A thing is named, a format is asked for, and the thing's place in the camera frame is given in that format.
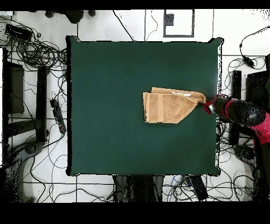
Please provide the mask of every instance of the green tabletop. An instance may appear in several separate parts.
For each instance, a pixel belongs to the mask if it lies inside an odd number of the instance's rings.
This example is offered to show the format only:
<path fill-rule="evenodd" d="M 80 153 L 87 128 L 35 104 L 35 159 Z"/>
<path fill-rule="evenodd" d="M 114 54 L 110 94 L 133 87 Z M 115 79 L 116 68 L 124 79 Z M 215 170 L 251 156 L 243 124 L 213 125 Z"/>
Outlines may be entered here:
<path fill-rule="evenodd" d="M 216 175 L 216 116 L 198 105 L 179 124 L 147 124 L 142 93 L 161 87 L 215 96 L 220 44 L 67 37 L 71 175 Z"/>

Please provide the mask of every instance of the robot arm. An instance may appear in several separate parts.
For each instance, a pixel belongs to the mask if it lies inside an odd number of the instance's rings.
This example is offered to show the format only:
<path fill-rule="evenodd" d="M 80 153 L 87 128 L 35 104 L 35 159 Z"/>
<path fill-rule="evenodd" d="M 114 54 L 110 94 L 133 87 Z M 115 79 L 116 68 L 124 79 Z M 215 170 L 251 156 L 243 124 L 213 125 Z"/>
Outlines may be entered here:
<path fill-rule="evenodd" d="M 204 105 L 208 114 L 215 113 L 223 119 L 251 128 L 256 133 L 257 169 L 262 171 L 270 192 L 270 114 L 258 106 L 242 100 L 218 95 Z"/>

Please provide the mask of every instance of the black border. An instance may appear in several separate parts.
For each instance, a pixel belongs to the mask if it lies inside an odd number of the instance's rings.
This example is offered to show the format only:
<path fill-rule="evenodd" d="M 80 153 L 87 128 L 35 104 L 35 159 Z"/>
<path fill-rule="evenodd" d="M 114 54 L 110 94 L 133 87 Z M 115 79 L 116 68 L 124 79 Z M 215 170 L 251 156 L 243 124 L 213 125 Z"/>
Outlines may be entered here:
<path fill-rule="evenodd" d="M 66 174 L 71 176 L 71 166 L 72 166 L 72 133 L 71 133 L 71 36 L 66 36 L 66 85 L 67 85 L 67 168 Z"/>
<path fill-rule="evenodd" d="M 71 88 L 71 41 L 70 38 L 74 37 L 78 42 L 112 42 L 112 41 L 80 41 L 80 39 L 74 35 L 66 36 L 66 82 L 67 82 L 67 134 L 70 135 L 70 137 L 67 138 L 67 168 L 66 168 L 66 174 L 68 176 L 71 176 L 71 169 L 72 169 L 72 133 L 71 133 L 71 111 L 72 111 L 72 88 Z M 216 39 L 220 39 L 220 54 L 222 55 L 222 45 L 224 43 L 224 39 L 217 37 L 217 38 L 211 38 L 208 42 L 198 42 L 198 41 L 171 41 L 174 43 L 213 43 Z M 148 41 L 147 43 L 163 43 L 163 41 Z M 217 58 L 221 57 L 221 63 L 218 63 L 217 65 L 220 69 L 220 72 L 218 74 L 218 92 L 221 91 L 221 75 L 222 75 L 222 56 L 219 55 L 219 52 L 217 52 Z M 210 176 L 219 176 L 221 173 L 221 170 L 219 168 L 219 151 L 220 151 L 220 142 L 217 142 L 217 148 L 216 148 L 216 160 L 217 160 L 217 168 L 218 174 L 212 175 L 208 174 Z M 96 173 L 79 173 L 79 174 L 96 174 Z"/>
<path fill-rule="evenodd" d="M 4 164 L 7 160 L 8 153 L 8 99 L 9 99 L 9 89 L 8 85 L 5 84 L 8 80 L 8 50 L 3 49 L 3 71 L 2 71 L 2 164 Z"/>

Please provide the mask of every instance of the orange towel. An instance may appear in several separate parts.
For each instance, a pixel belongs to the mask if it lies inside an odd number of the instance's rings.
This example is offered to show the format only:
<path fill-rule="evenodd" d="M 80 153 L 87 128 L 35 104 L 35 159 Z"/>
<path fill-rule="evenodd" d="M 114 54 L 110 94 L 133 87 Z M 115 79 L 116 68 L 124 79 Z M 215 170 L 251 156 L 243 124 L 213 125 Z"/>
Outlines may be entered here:
<path fill-rule="evenodd" d="M 191 96 L 185 97 L 171 92 Z M 143 92 L 142 95 L 146 123 L 177 124 L 192 112 L 199 102 L 206 103 L 203 94 L 193 91 L 152 87 L 151 93 Z"/>

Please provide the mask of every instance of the black chair leg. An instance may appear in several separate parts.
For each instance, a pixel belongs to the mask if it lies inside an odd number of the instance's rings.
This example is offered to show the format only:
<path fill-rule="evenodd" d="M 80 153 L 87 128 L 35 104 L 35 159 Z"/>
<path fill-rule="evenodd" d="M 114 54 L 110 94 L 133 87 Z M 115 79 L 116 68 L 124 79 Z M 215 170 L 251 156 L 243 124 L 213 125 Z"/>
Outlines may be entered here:
<path fill-rule="evenodd" d="M 48 18 L 51 18 L 51 17 L 53 17 L 53 13 L 51 11 L 46 11 L 45 16 Z"/>
<path fill-rule="evenodd" d="M 95 10 L 88 10 L 88 14 L 92 17 L 95 16 Z"/>

